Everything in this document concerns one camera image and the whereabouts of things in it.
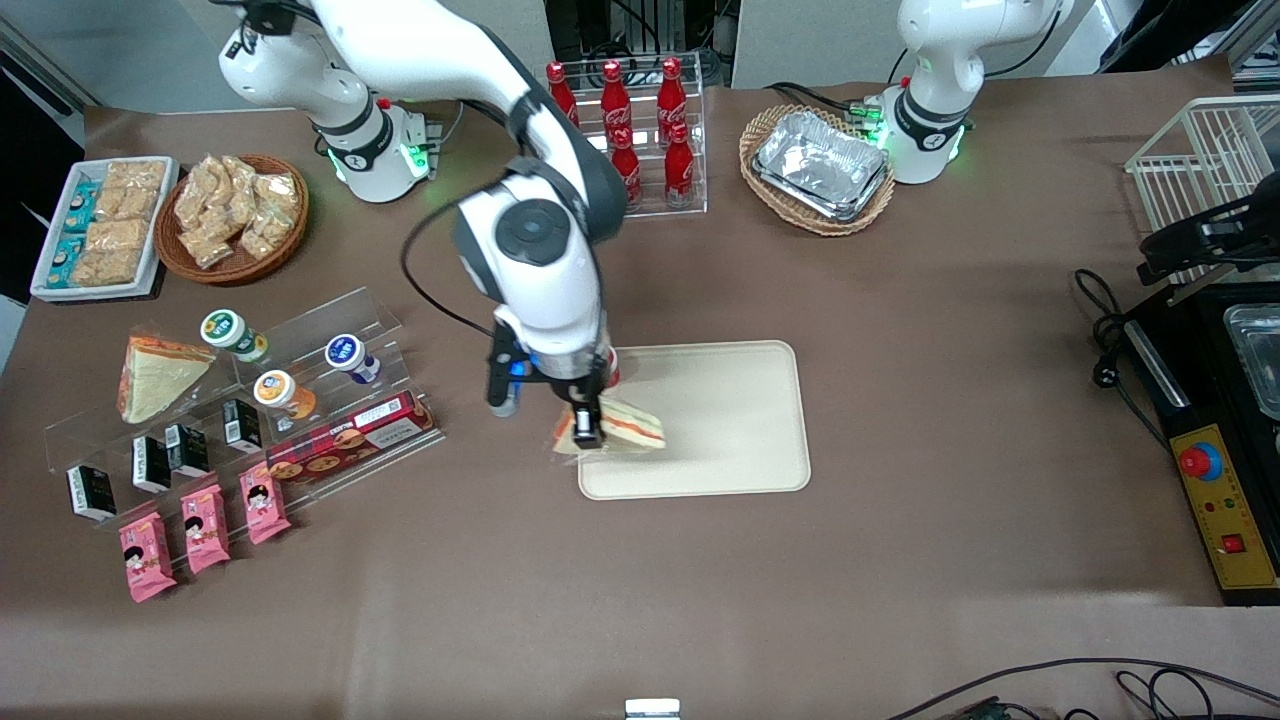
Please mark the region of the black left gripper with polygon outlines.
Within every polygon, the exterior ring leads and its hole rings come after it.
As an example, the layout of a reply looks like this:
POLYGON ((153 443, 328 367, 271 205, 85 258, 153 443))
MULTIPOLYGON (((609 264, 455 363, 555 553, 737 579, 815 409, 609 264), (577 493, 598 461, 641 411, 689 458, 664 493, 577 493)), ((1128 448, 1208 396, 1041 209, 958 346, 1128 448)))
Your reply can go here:
POLYGON ((1142 284, 1197 266, 1226 264, 1251 270, 1276 263, 1279 255, 1279 201, 1252 193, 1172 223, 1146 237, 1137 268, 1142 284))

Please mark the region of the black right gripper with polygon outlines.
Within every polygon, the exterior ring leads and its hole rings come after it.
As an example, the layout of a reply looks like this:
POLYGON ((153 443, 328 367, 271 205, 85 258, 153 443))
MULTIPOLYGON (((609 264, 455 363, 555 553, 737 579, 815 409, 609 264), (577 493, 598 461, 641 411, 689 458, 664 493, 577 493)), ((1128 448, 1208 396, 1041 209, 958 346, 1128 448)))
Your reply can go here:
POLYGON ((612 384, 612 346, 598 345, 585 366, 570 368, 570 377, 562 378, 553 372, 564 374, 562 357, 547 354, 530 356, 532 370, 530 378, 548 383, 557 397, 572 406, 572 441, 577 448, 602 448, 604 430, 602 428, 600 396, 612 384))

